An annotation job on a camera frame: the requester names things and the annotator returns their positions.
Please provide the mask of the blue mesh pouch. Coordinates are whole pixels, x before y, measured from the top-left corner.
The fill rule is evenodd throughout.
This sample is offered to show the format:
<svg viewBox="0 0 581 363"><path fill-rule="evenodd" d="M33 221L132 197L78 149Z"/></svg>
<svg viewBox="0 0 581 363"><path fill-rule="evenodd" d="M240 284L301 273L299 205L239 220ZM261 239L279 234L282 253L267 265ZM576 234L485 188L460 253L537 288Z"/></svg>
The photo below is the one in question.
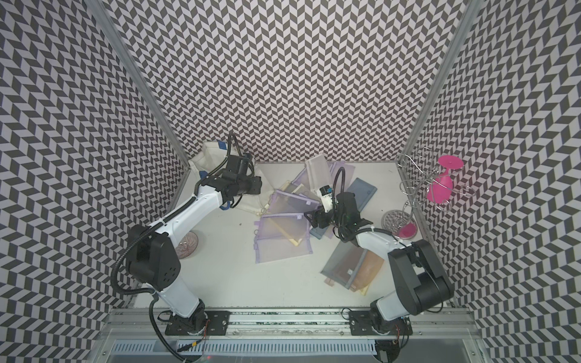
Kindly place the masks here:
<svg viewBox="0 0 581 363"><path fill-rule="evenodd" d="M310 234L312 237L315 237L319 240L323 239L324 237L331 238L333 236L332 228L330 226L325 228L311 228Z"/></svg>

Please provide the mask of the white canvas bag blue handles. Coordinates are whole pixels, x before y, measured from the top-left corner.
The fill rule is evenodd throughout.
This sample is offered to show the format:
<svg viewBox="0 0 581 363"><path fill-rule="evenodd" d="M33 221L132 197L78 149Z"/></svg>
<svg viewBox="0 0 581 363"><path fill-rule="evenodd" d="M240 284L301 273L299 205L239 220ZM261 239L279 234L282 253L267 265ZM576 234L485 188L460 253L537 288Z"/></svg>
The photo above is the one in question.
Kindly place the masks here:
<svg viewBox="0 0 581 363"><path fill-rule="evenodd" d="M189 160L189 166L198 172L210 172L225 160L227 143L223 141L204 142L201 151ZM266 178L259 166L254 166L255 176L259 176L263 183L259 195L245 195L237 209L262 216L269 205L270 198L275 191L271 182Z"/></svg>

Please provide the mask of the purple mesh pouch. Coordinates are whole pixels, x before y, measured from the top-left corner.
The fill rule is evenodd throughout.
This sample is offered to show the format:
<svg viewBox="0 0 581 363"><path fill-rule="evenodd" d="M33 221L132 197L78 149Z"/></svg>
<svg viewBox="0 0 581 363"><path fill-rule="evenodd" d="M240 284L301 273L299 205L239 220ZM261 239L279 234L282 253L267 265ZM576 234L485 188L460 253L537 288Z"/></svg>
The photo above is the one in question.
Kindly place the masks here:
<svg viewBox="0 0 581 363"><path fill-rule="evenodd" d="M302 257L313 253L309 240L302 241L298 246L295 246L288 239L255 240L254 251L257 264Z"/></svg>
<svg viewBox="0 0 581 363"><path fill-rule="evenodd" d="M320 203L311 198L276 190L271 196L266 214L306 213L317 210L319 206Z"/></svg>

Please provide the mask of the yellow trim mesh pouch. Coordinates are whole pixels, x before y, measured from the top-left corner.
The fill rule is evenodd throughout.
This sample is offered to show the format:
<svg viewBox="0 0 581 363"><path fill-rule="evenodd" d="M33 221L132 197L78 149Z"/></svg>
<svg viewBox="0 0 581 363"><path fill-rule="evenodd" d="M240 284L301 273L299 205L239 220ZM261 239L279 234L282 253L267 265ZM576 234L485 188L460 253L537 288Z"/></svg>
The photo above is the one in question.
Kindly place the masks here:
<svg viewBox="0 0 581 363"><path fill-rule="evenodd" d="M299 246L310 237L310 223L302 213L263 215L257 224L256 240L288 240Z"/></svg>

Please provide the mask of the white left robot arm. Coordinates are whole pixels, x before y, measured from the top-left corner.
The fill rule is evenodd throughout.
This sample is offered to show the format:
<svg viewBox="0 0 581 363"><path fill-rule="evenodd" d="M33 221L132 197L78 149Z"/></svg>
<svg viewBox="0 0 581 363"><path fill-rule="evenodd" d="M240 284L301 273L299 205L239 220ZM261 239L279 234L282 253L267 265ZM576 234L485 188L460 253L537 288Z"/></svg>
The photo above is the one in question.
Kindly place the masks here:
<svg viewBox="0 0 581 363"><path fill-rule="evenodd" d="M180 276L176 248L210 213L237 197L259 195L263 185L255 175L251 154L231 154L224 164L221 170L198 181L195 193L169 215L147 227L133 228L130 231L133 240L113 265L110 277L116 293L149 293L161 299L189 334L201 332L208 318L203 301L189 290Z"/></svg>

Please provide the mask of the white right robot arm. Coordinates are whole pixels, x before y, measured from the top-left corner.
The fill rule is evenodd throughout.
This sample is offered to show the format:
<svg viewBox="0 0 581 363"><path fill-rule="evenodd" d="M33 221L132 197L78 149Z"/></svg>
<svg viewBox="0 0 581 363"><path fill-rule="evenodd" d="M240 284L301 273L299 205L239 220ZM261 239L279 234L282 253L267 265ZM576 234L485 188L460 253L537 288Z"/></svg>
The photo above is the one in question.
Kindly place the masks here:
<svg viewBox="0 0 581 363"><path fill-rule="evenodd" d="M373 253L390 266L394 290L370 304L374 332L402 332L405 317L442 306L453 297L453 283L428 241L404 244L386 229L376 228L360 216L354 193L336 195L328 189L322 201L323 206L310 218L312 226L332 226L340 241Z"/></svg>

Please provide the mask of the dark blue flat pouch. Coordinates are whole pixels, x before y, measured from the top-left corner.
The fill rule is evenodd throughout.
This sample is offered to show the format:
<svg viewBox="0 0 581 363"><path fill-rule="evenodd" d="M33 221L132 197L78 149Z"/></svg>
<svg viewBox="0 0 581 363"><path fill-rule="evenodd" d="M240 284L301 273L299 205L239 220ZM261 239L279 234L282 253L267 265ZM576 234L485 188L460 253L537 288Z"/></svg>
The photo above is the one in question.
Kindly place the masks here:
<svg viewBox="0 0 581 363"><path fill-rule="evenodd" d="M377 192L377 188L361 178L355 178L346 190L355 196L357 210L362 212Z"/></svg>

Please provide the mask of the grey mesh pouch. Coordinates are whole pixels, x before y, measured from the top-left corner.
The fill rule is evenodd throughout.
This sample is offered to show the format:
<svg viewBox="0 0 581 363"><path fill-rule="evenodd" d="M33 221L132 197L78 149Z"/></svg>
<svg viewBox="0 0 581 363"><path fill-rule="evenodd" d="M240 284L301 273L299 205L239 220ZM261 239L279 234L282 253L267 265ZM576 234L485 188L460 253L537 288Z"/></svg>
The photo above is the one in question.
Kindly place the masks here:
<svg viewBox="0 0 581 363"><path fill-rule="evenodd" d="M321 274L346 289L351 289L366 255L367 250L351 242L339 242Z"/></svg>

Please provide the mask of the white mesh pencil pouch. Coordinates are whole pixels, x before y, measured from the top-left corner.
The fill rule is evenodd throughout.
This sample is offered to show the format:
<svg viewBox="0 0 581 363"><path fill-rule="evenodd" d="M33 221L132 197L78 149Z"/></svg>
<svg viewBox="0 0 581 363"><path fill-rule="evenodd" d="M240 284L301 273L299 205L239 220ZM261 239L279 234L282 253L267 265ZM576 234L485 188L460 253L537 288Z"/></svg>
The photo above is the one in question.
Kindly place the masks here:
<svg viewBox="0 0 581 363"><path fill-rule="evenodd" d="M322 187L330 186L331 173L328 161L324 154L319 154L305 162L309 186L313 192L317 192Z"/></svg>

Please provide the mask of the purple mesh pouch bottom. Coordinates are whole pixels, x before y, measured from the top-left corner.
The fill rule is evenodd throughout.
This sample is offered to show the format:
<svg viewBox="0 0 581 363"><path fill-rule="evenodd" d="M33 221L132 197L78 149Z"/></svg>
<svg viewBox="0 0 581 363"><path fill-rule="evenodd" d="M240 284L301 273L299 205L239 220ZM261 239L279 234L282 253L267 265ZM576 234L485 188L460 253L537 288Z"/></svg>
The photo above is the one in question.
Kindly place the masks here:
<svg viewBox="0 0 581 363"><path fill-rule="evenodd" d="M298 246L295 246L288 239L255 240L254 251L257 264L302 257L313 253L309 240L302 241Z"/></svg>

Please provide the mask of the pink glass dish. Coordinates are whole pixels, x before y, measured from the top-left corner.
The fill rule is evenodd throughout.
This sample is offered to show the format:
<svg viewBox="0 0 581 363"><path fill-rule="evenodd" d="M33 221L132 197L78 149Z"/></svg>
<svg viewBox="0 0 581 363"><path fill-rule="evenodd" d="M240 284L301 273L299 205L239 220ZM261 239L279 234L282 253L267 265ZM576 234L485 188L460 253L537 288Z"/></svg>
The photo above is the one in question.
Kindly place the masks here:
<svg viewBox="0 0 581 363"><path fill-rule="evenodd" d="M176 255L180 260L190 257L199 245L198 236L193 232L189 231L183 239L180 240L175 248Z"/></svg>

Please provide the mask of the magenta plastic wine glass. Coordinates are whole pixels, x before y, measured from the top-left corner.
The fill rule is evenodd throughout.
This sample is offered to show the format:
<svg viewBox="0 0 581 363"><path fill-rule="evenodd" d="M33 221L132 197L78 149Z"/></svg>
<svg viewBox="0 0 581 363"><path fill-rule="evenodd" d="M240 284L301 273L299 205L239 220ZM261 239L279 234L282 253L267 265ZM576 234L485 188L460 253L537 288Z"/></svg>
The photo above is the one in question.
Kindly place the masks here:
<svg viewBox="0 0 581 363"><path fill-rule="evenodd" d="M434 204L445 204L449 202L454 189L452 172L463 168L464 162L459 157L443 155L438 159L437 163L443 167L444 172L439 174L429 184L427 199Z"/></svg>

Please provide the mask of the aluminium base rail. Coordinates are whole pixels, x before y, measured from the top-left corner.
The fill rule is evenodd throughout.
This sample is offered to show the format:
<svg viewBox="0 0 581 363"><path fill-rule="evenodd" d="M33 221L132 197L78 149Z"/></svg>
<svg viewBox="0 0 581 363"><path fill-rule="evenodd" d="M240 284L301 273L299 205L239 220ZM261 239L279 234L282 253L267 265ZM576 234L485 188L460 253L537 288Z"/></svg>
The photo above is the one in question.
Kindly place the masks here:
<svg viewBox="0 0 581 363"><path fill-rule="evenodd" d="M223 338L348 338L362 331L363 319L349 320L349 314L364 308L227 308L224 318L221 308L208 309L210 332L223 333ZM439 313L425 312L409 317L412 339L480 339L481 334L466 309L444 308ZM115 309L107 318L98 338L149 339L156 334L146 309Z"/></svg>

